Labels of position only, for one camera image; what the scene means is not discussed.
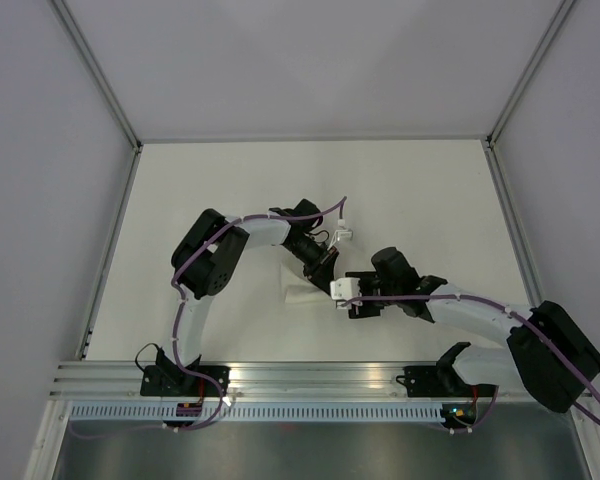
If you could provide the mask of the white cloth napkin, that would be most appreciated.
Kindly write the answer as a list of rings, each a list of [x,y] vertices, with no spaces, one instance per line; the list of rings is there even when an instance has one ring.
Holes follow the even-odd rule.
[[[329,292],[324,292],[303,275],[303,264],[291,254],[280,263],[280,289],[287,305],[333,304]]]

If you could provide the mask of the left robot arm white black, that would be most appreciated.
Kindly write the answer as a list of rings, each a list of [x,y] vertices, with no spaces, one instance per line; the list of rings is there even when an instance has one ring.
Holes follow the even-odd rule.
[[[339,201],[321,211],[303,199],[294,208],[273,208],[244,217],[224,216],[214,209],[203,211],[171,257],[171,286],[179,294],[179,305],[169,343],[156,357],[168,389],[178,396],[196,389],[202,331],[211,302],[228,285],[245,251],[282,246],[301,262],[310,285],[329,292],[339,251],[316,241],[313,230],[325,215],[342,214],[343,207],[344,202]]]

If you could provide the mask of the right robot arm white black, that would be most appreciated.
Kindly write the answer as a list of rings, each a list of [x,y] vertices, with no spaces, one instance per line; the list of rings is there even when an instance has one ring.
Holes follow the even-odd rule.
[[[559,304],[511,307],[461,290],[446,279],[421,276],[394,247],[377,252],[369,272],[348,272],[330,284],[331,298],[352,319],[376,317],[389,306],[436,325],[493,342],[460,341],[432,370],[438,395],[460,397],[476,388],[526,391],[557,413],[566,412],[600,373],[600,353]]]

